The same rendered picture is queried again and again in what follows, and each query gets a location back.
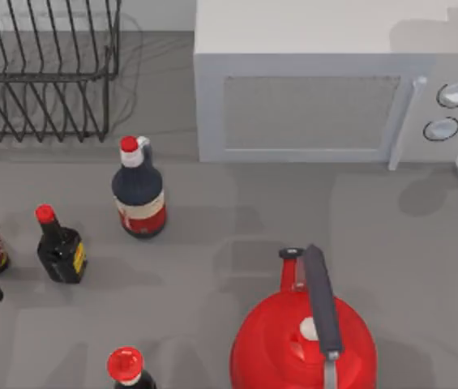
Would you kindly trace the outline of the microwave oven door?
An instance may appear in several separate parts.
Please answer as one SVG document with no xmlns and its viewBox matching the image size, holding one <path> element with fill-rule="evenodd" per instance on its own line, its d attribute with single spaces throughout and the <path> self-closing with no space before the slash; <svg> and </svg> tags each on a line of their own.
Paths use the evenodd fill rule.
<svg viewBox="0 0 458 389">
<path fill-rule="evenodd" d="M 198 53 L 205 162 L 385 162 L 409 95 L 398 54 Z"/>
</svg>

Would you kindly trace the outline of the red kettle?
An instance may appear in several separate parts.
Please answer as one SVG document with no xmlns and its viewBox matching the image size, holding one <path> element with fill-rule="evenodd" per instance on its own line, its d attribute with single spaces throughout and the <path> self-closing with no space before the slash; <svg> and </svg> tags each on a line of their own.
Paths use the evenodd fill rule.
<svg viewBox="0 0 458 389">
<path fill-rule="evenodd" d="M 317 246 L 280 250 L 280 289 L 246 316 L 229 359 L 232 389 L 377 389 L 377 350 L 336 297 Z"/>
</svg>

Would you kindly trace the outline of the dark bottle with yellow label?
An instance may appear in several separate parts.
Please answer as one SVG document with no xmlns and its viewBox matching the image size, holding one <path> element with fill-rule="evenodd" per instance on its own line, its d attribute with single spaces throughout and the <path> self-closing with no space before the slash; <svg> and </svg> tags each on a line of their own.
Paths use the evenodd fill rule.
<svg viewBox="0 0 458 389">
<path fill-rule="evenodd" d="M 49 278 L 60 284 L 79 284 L 88 264 L 79 232 L 60 225 L 49 204 L 41 204 L 35 213 L 42 231 L 37 255 Z"/>
</svg>

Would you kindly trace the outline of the pale microwave oven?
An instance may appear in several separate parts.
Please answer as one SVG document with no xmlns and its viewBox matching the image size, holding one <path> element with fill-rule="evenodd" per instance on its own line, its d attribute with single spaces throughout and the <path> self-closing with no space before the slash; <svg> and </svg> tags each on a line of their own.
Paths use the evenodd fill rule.
<svg viewBox="0 0 458 389">
<path fill-rule="evenodd" d="M 428 83 L 418 100 L 401 163 L 453 163 L 458 133 L 444 142 L 422 134 L 431 121 L 458 120 L 436 95 L 458 82 L 458 0 L 198 0 L 198 53 L 398 54 L 412 80 Z"/>
</svg>

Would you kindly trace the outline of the dark bottle with red cap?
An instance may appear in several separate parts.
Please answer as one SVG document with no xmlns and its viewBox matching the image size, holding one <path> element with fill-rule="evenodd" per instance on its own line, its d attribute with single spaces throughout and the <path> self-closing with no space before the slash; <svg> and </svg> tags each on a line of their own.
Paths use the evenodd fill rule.
<svg viewBox="0 0 458 389">
<path fill-rule="evenodd" d="M 135 347 L 114 350 L 106 369 L 114 381 L 113 389 L 158 389 L 155 379 L 145 370 L 143 354 Z"/>
</svg>

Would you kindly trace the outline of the small microwave knob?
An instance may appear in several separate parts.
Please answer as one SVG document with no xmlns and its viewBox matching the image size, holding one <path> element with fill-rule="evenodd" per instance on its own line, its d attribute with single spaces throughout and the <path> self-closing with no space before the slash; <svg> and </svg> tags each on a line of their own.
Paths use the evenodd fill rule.
<svg viewBox="0 0 458 389">
<path fill-rule="evenodd" d="M 446 117 L 428 122 L 422 131 L 424 138 L 430 142 L 444 142 L 458 133 L 458 120 Z"/>
</svg>

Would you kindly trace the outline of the large microwave knob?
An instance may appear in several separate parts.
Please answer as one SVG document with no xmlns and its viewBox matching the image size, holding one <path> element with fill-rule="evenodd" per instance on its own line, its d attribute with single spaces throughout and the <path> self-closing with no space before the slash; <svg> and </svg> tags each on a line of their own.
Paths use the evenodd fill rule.
<svg viewBox="0 0 458 389">
<path fill-rule="evenodd" d="M 444 84 L 438 90 L 436 100 L 446 109 L 458 108 L 458 82 Z"/>
</svg>

